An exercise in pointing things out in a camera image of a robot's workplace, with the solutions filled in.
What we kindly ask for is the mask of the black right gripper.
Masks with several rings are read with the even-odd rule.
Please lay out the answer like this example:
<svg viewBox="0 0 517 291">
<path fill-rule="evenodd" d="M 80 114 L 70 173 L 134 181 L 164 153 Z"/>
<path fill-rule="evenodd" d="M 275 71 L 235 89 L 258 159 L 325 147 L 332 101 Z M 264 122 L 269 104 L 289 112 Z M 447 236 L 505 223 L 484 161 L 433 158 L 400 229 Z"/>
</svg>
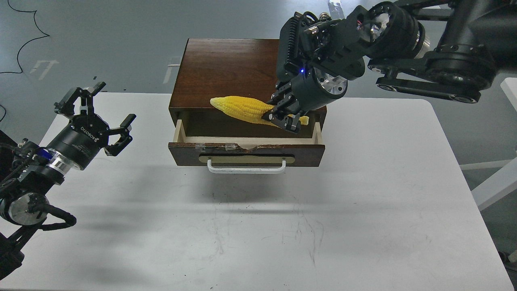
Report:
<svg viewBox="0 0 517 291">
<path fill-rule="evenodd" d="M 277 83 L 277 90 L 267 102 L 273 107 L 264 113 L 262 119 L 298 134 L 301 118 L 309 111 L 342 98 L 347 85 L 348 80 L 342 76 L 334 77 L 318 68 L 302 69 L 289 81 Z"/>
</svg>

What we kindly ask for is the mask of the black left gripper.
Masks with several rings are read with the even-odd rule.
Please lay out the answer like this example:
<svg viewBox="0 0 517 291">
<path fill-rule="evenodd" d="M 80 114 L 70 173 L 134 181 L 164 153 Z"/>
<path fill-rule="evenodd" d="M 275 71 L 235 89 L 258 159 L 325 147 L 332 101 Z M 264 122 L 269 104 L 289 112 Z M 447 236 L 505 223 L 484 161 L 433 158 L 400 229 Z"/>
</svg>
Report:
<svg viewBox="0 0 517 291">
<path fill-rule="evenodd" d="M 110 129 L 108 123 L 95 115 L 93 97 L 104 87 L 97 83 L 93 89 L 71 88 L 60 102 L 54 103 L 54 112 L 70 119 L 69 124 L 47 145 L 50 151 L 58 152 L 84 170 L 101 148 L 107 156 L 118 156 L 132 141 L 131 123 L 135 114 L 128 114 L 118 128 Z M 75 114 L 75 101 L 80 99 L 80 113 Z M 107 145 L 108 136 L 120 135 L 117 142 Z"/>
</svg>

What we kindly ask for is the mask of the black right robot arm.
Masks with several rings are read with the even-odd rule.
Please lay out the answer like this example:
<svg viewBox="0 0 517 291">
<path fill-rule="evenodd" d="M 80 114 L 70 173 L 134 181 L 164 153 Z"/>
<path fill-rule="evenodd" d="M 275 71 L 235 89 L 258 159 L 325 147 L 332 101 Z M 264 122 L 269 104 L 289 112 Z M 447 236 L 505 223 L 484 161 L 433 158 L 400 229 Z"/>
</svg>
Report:
<svg viewBox="0 0 517 291">
<path fill-rule="evenodd" d="M 380 2 L 346 18 L 295 13 L 281 29 L 277 84 L 264 121 L 297 133 L 301 118 L 342 98 L 366 68 L 387 91 L 476 103 L 516 72 L 515 0 Z"/>
</svg>

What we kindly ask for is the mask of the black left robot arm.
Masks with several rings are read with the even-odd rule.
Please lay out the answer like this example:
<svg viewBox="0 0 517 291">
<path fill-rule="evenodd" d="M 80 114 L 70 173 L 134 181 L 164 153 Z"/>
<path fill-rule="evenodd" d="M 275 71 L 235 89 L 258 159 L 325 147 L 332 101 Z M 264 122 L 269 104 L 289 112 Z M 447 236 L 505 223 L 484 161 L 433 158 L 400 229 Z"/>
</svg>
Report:
<svg viewBox="0 0 517 291">
<path fill-rule="evenodd" d="M 105 85 L 99 82 L 91 89 L 72 88 L 55 103 L 55 113 L 68 118 L 69 123 L 46 147 L 28 139 L 8 147 L 14 160 L 11 174 L 1 182 L 1 217 L 19 229 L 11 236 L 1 236 L 1 278 L 22 265 L 22 247 L 37 230 L 62 230 L 76 224 L 72 214 L 48 202 L 50 188 L 61 185 L 70 169 L 84 170 L 101 149 L 107 156 L 117 156 L 131 143 L 130 125 L 135 114 L 111 129 L 94 112 L 93 98 Z"/>
</svg>

